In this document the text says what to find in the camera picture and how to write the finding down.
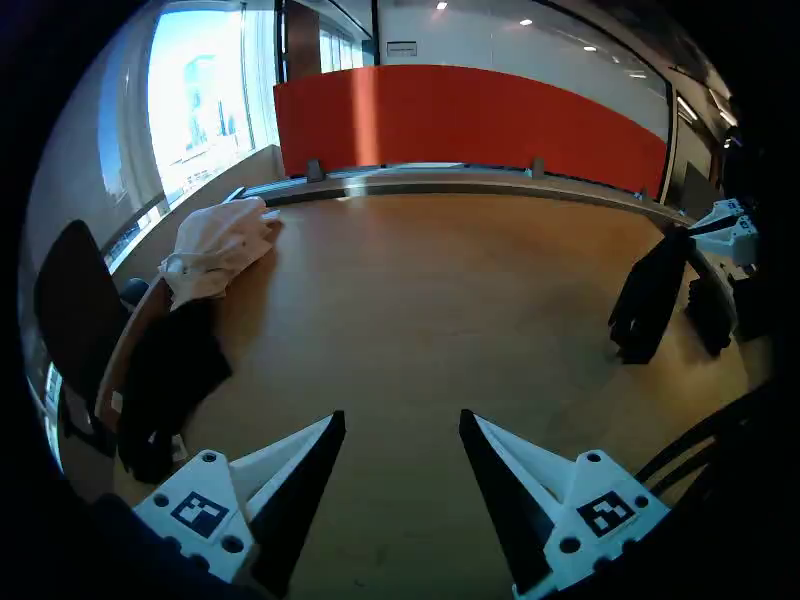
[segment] white robot part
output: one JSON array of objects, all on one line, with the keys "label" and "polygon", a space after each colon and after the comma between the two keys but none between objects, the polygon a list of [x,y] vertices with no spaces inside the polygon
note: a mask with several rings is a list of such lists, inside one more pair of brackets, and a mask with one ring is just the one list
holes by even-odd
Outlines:
[{"label": "white robot part", "polygon": [[[473,426],[472,431],[480,432],[491,451],[552,523],[547,539],[531,539],[529,546],[533,560],[534,553],[540,555],[543,545],[550,573],[522,591],[518,589],[515,575],[513,593],[517,599],[543,598],[591,575],[604,563],[618,558],[629,544],[646,536],[669,512],[641,483],[600,450],[584,452],[570,461],[469,411],[464,413],[460,431],[465,447],[475,444],[471,441],[475,434],[465,435],[469,429],[469,424],[465,427],[465,419],[474,419],[478,429]],[[467,453],[470,454],[470,448],[467,448]],[[479,473],[484,467],[476,468],[481,459],[475,459],[475,454],[470,455],[470,460],[486,498],[485,484],[492,479],[491,475]],[[488,498],[486,500],[491,513],[492,504]],[[507,510],[504,510],[506,515],[513,511],[511,503],[515,501],[515,496],[509,498]],[[530,514],[530,506],[523,512]],[[507,551],[499,528],[498,535],[504,551]]]},{"label": "white robot part", "polygon": [[689,231],[730,216],[739,217],[734,225],[719,231],[692,236],[692,238],[698,250],[702,252],[727,256],[737,266],[754,264],[758,231],[735,198],[715,202],[711,212],[692,225]]},{"label": "white robot part", "polygon": [[[265,540],[256,539],[253,521],[334,425],[343,437],[344,418],[337,412],[233,462],[203,450],[134,512],[198,567],[223,581],[258,587],[249,567]],[[331,460],[341,437],[331,446]]]}]

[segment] table surface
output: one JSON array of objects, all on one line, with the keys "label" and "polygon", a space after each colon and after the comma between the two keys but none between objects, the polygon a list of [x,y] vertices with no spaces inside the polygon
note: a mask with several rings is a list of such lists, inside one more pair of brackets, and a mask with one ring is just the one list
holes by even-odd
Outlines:
[{"label": "table surface", "polygon": [[[234,376],[184,439],[230,459],[324,417],[347,435],[294,598],[505,598],[511,578],[458,437],[462,408],[568,458],[635,471],[757,385],[734,342],[712,360],[676,313],[649,365],[607,319],[661,238],[619,210],[511,196],[353,197],[281,209],[275,249],[220,300]],[[152,486],[115,465],[131,504]]]}]

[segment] black chair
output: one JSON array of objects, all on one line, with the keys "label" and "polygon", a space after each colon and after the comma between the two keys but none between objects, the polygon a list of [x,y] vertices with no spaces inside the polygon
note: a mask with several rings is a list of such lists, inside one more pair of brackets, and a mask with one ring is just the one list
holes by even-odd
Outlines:
[{"label": "black chair", "polygon": [[[89,228],[73,221],[55,241],[36,278],[34,312],[50,358],[64,382],[84,402],[84,415],[70,415],[59,402],[64,434],[77,437],[107,456],[114,456],[113,434],[95,417],[94,405],[106,365],[125,328],[131,309],[147,291],[141,279],[128,282],[120,294]],[[87,434],[75,424],[89,423]]]}]

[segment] red panel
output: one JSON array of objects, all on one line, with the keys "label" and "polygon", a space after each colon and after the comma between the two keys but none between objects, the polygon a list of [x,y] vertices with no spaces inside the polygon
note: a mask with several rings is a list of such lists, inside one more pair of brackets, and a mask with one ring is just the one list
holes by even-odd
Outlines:
[{"label": "red panel", "polygon": [[655,195],[667,146],[592,100],[494,71],[394,65],[275,86],[283,163],[300,175],[405,162],[529,167]]}]

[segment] beige cloth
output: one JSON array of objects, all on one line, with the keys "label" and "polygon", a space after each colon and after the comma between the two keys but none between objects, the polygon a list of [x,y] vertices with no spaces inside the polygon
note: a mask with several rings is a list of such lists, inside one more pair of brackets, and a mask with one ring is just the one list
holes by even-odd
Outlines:
[{"label": "beige cloth", "polygon": [[190,300],[224,296],[233,278],[272,248],[265,238],[278,213],[256,196],[186,217],[175,251],[158,268],[172,288],[172,310]]}]

